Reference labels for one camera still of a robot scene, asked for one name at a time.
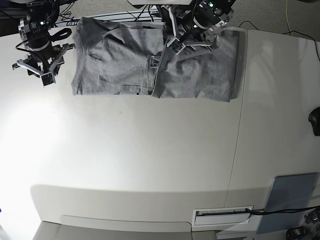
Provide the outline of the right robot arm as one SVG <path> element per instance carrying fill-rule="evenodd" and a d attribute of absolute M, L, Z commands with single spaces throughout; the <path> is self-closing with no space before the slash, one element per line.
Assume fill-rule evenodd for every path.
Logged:
<path fill-rule="evenodd" d="M 42 80 L 44 86 L 54 84 L 61 65 L 65 63 L 64 54 L 76 47 L 74 43 L 53 45 L 67 39 L 72 30 L 68 27 L 54 35 L 49 30 L 55 26 L 60 16 L 60 6 L 72 4 L 73 0 L 29 0 L 26 1 L 26 17 L 20 19 L 18 31 L 21 43 L 15 49 L 27 53 L 26 59 L 17 60 L 12 69 L 24 68 L 28 75 Z"/>

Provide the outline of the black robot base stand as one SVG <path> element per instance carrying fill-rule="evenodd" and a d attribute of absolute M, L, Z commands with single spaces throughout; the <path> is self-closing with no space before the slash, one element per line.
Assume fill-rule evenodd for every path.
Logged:
<path fill-rule="evenodd" d="M 136 9 L 142 8 L 139 15 L 134 17 L 135 22 L 140 21 L 140 17 L 145 11 L 147 11 L 150 21 L 154 22 L 155 17 L 162 18 L 161 7 L 173 9 L 177 6 L 189 6 L 192 0 L 128 0 L 127 2 Z"/>

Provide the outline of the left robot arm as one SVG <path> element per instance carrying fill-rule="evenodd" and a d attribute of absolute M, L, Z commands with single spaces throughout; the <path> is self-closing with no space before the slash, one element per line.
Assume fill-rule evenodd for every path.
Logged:
<path fill-rule="evenodd" d="M 162 5 L 160 17 L 172 30 L 166 47 L 179 55 L 185 48 L 204 47 L 212 50 L 212 41 L 202 36 L 225 26 L 232 18 L 233 0 L 192 0 L 189 5 Z"/>

